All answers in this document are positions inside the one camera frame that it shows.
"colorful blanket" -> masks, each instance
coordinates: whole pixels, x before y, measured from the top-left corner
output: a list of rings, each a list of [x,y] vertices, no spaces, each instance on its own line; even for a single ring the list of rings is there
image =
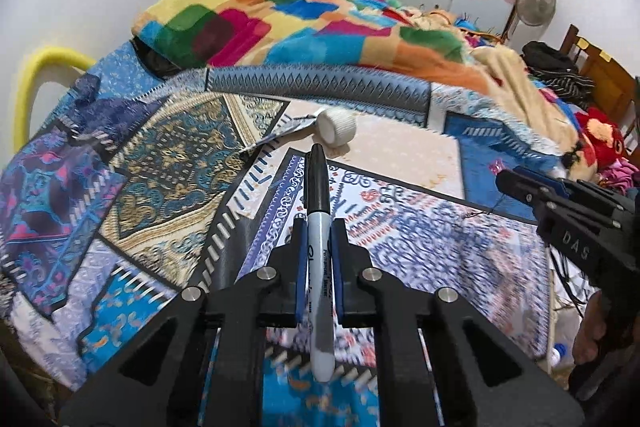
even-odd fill
[[[76,83],[2,175],[0,314],[22,349],[71,390],[182,287],[219,289],[263,264],[300,211],[301,155],[314,135],[273,142],[252,156],[239,150],[318,106],[223,94],[206,80],[206,73],[196,76],[193,89],[163,84],[127,43]],[[429,119],[443,125],[473,118],[454,113],[456,104],[480,110],[488,100],[444,87],[460,92],[448,94],[456,100],[449,110],[430,102]],[[432,101],[446,96],[430,89]],[[531,357],[543,357],[550,284],[535,225],[508,209],[478,213],[464,200],[462,142],[390,118],[356,119],[354,141],[327,151],[332,208],[350,223],[351,241],[408,285],[459,288]],[[481,143],[473,137],[497,138],[461,128],[469,128],[475,147]],[[266,425],[294,417],[302,425],[356,417],[375,425],[370,331],[338,330],[337,375],[344,377],[322,388],[310,381],[302,330],[274,330],[270,340]]]
[[[489,76],[465,65],[456,35],[415,27],[389,0],[161,0],[132,31],[182,68],[354,64],[495,90]]]

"red stuffed toy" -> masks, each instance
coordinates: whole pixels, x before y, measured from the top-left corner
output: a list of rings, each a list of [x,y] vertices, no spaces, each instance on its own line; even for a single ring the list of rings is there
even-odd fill
[[[575,114],[582,132],[591,141],[598,161],[598,170],[609,167],[618,158],[622,158],[625,150],[625,143],[618,126],[607,118],[607,116],[596,109],[590,107],[587,114],[577,112]]]

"white bottle cap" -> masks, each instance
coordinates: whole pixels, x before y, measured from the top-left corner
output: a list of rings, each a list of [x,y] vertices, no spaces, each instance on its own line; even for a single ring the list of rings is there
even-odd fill
[[[356,136],[356,119],[350,111],[329,107],[318,115],[318,133],[329,147],[340,147]]]
[[[562,359],[562,355],[560,355],[560,351],[558,351],[555,347],[551,350],[550,362],[551,367],[556,367],[560,363],[560,359]]]

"black bag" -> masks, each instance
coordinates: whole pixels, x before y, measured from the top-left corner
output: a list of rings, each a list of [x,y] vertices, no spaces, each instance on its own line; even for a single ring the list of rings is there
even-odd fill
[[[522,49],[522,58],[530,68],[558,73],[578,73],[578,67],[562,52],[544,42],[531,41]]]

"bed sheet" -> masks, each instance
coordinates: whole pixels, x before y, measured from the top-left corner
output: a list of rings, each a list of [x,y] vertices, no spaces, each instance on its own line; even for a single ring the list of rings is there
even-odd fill
[[[130,52],[125,44],[85,75],[2,178],[2,318],[71,390],[180,288],[226,287],[266,261],[264,245],[284,241],[300,211],[301,155],[315,140],[298,134],[241,156],[256,137],[318,106],[206,89],[156,89],[154,101],[142,102],[136,98],[162,84]],[[129,90],[114,100],[121,82]],[[135,116],[126,128],[100,118],[114,104]],[[453,137],[371,114],[356,119],[354,141],[327,150],[332,207],[348,220],[351,240],[409,285],[459,288],[532,358],[543,357],[550,283],[534,225],[479,214],[481,205],[464,201]],[[71,185],[67,204],[52,204]],[[18,186],[25,190],[12,191]],[[34,209],[48,221],[34,222]],[[418,230],[433,242],[417,253],[407,245]],[[25,256],[26,241],[47,254]],[[265,425],[348,425],[356,416],[375,425],[370,331],[338,329],[340,363],[327,387],[310,380],[304,328],[269,335]]]

